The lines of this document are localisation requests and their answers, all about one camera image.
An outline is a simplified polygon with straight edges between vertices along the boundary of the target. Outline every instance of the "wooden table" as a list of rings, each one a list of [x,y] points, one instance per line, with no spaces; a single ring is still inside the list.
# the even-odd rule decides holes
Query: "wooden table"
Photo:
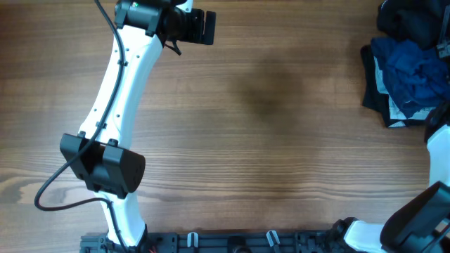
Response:
[[[361,107],[380,2],[195,0],[217,12],[215,45],[164,50],[133,132],[149,231],[384,222],[424,190],[423,128],[386,129]],[[94,103],[113,36],[89,0],[2,1],[0,19],[0,252],[77,252],[107,228],[100,205],[45,213],[33,199]],[[91,196],[67,170],[42,202]]]

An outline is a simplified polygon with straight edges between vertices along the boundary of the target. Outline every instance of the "blue fabric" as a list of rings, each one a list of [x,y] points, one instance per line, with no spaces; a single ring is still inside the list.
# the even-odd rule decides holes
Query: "blue fabric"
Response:
[[[412,41],[383,37],[372,39],[372,52],[389,95],[407,118],[450,100],[449,70],[434,49],[422,51]]]

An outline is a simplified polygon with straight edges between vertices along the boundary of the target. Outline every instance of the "black mechanical part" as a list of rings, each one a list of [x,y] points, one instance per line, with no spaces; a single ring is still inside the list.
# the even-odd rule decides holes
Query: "black mechanical part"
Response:
[[[184,1],[121,0],[115,7],[117,28],[130,25],[146,30],[146,35],[166,41],[184,41],[212,45],[216,26],[216,13],[192,9],[185,13],[176,7]]]
[[[425,124],[425,143],[427,143],[431,136],[441,127],[445,125],[450,126],[450,101],[444,102],[432,110],[428,114]]]
[[[388,252],[450,252],[450,239],[442,238],[436,227],[450,215],[450,188],[437,182],[387,220],[380,241]]]
[[[343,238],[355,218],[339,220],[329,231],[298,231],[278,233],[278,248],[271,247],[267,233],[197,234],[149,233],[137,247],[130,247],[134,253],[354,253]],[[106,235],[84,236],[80,253],[120,252],[118,245],[112,245]]]
[[[89,140],[81,136],[64,134],[60,151],[68,161],[74,157]],[[144,156],[117,147],[116,140],[106,145],[95,141],[89,149],[70,167],[75,176],[86,183],[88,190],[100,190],[116,194],[125,199],[141,183],[146,166]]]

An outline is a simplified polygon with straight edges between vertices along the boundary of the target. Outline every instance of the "wire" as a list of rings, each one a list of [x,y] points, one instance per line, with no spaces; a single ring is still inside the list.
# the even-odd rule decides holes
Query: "wire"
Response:
[[[439,236],[437,236],[435,239],[433,239],[428,245],[427,247],[425,247],[422,252],[430,252],[430,250],[436,246],[437,243],[439,243],[442,239],[444,239],[444,237],[447,235],[447,233],[450,232],[450,224],[448,224],[439,234]]]
[[[72,204],[68,204],[68,205],[64,205],[64,206],[60,206],[60,207],[44,207],[42,206],[39,201],[41,199],[42,193],[44,193],[44,191],[47,189],[47,187],[59,176],[61,175],[61,173],[63,173],[71,164],[73,164],[75,161],[77,161],[91,146],[92,144],[94,144],[94,141],[97,139],[98,135],[100,134],[106,119],[108,118],[109,112],[111,110],[111,107],[113,106],[115,97],[117,95],[117,92],[119,91],[119,87],[120,87],[120,83],[122,81],[123,78],[123,73],[124,73],[124,55],[125,55],[125,49],[124,49],[124,45],[122,42],[122,38],[119,35],[119,32],[117,31],[116,27],[113,25],[113,22],[111,21],[111,19],[108,17],[108,14],[105,12],[105,9],[102,7],[102,5],[100,4],[99,0],[94,0],[94,2],[96,3],[98,9],[100,10],[100,12],[102,13],[103,17],[106,19],[106,22],[108,23],[108,25],[110,26],[112,33],[114,34],[114,37],[117,41],[117,44],[119,46],[119,52],[120,52],[120,61],[119,61],[119,71],[117,73],[117,79],[114,85],[114,89],[112,90],[111,93],[111,97],[108,101],[108,104],[106,105],[106,109],[105,112],[103,113],[101,120],[100,120],[100,124],[98,124],[96,131],[94,132],[94,134],[92,135],[91,139],[86,143],[86,145],[83,146],[83,148],[81,150],[78,151],[78,153],[72,157],[72,159],[70,159],[69,161],[67,161],[61,168],[59,168],[49,179],[47,179],[47,181],[42,185],[42,187],[37,191],[36,196],[34,197],[34,205],[42,210],[42,211],[46,211],[46,212],[53,212],[53,211],[61,211],[61,210],[66,210],[69,208],[73,208],[73,207],[78,207],[80,205],[84,205],[90,202],[95,202],[95,201],[101,201],[106,203],[106,205],[108,206],[108,209],[110,211],[110,215],[111,215],[111,220],[112,220],[112,226],[114,227],[115,233],[117,238],[119,239],[120,245],[122,246],[122,249],[124,252],[128,252],[127,247],[125,247],[124,241],[122,236],[120,235],[120,230],[118,228],[117,225],[117,219],[115,217],[115,213],[114,213],[114,209],[113,209],[113,202],[102,198],[102,197],[93,197],[91,199],[88,200],[82,200],[76,203],[72,203]]]

